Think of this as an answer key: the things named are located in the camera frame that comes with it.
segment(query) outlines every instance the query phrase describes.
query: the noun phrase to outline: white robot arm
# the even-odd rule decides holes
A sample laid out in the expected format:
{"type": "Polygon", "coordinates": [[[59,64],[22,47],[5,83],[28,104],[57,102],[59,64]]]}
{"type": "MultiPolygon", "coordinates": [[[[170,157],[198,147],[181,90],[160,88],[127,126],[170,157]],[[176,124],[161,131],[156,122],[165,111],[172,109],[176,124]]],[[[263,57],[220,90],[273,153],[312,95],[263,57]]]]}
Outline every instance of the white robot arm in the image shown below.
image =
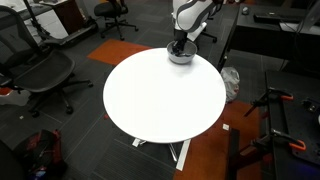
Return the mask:
{"type": "Polygon", "coordinates": [[[223,0],[173,0],[172,17],[175,23],[173,46],[175,54],[183,51],[188,34],[197,37],[204,28],[202,23],[216,12],[223,0]]]}

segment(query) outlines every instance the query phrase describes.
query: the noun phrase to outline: backpack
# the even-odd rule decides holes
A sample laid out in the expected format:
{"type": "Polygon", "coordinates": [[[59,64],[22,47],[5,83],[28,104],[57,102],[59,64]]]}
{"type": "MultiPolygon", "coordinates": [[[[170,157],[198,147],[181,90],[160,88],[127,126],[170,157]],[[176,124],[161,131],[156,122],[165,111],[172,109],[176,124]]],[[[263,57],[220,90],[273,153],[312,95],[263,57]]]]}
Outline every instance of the backpack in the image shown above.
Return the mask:
{"type": "Polygon", "coordinates": [[[67,164],[61,155],[61,134],[41,130],[26,138],[13,150],[30,180],[61,177],[67,164]]]}

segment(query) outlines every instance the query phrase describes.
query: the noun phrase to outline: chair wheel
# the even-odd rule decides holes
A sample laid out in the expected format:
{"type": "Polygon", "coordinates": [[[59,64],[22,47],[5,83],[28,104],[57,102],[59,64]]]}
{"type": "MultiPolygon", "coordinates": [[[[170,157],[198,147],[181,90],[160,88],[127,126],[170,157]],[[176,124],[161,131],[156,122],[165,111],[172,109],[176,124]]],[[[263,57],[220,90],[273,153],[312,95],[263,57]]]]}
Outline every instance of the chair wheel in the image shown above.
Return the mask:
{"type": "Polygon", "coordinates": [[[93,87],[93,83],[92,83],[92,82],[89,82],[89,83],[88,83],[88,87],[93,87]]]}
{"type": "Polygon", "coordinates": [[[73,113],[73,108],[71,106],[67,107],[66,113],[67,114],[72,114],[73,113]]]}
{"type": "Polygon", "coordinates": [[[31,111],[31,116],[36,118],[40,115],[39,111],[31,111]]]}

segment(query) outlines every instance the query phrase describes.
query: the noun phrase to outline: orange mat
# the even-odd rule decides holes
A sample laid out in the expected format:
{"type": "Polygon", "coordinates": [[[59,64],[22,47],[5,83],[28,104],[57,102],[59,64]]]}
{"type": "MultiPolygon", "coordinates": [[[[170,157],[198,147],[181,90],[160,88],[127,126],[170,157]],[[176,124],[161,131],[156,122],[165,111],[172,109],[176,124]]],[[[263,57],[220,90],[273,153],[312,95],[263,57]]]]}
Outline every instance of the orange mat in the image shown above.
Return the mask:
{"type": "Polygon", "coordinates": [[[87,57],[116,66],[127,57],[147,49],[151,49],[151,47],[109,39],[87,57]]]}
{"type": "MultiPolygon", "coordinates": [[[[174,180],[225,179],[229,147],[229,131],[223,124],[240,131],[239,149],[259,135],[259,114],[254,110],[250,116],[243,117],[251,107],[239,101],[225,106],[218,121],[206,132],[191,139],[183,171],[176,170],[174,180]]],[[[240,169],[238,180],[261,179],[260,164],[255,163],[240,169]]]]}

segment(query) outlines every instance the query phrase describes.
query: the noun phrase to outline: white bowl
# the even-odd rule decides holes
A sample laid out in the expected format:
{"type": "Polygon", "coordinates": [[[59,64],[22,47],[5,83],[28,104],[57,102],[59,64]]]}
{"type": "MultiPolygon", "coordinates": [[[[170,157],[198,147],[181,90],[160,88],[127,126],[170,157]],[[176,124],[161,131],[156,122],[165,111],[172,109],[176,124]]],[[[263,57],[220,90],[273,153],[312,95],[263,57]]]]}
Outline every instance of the white bowl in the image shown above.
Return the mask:
{"type": "Polygon", "coordinates": [[[177,64],[186,64],[190,62],[193,59],[194,55],[197,53],[197,46],[194,43],[187,41],[181,55],[176,56],[172,51],[172,45],[174,42],[175,41],[172,41],[167,45],[169,59],[177,64]]]}

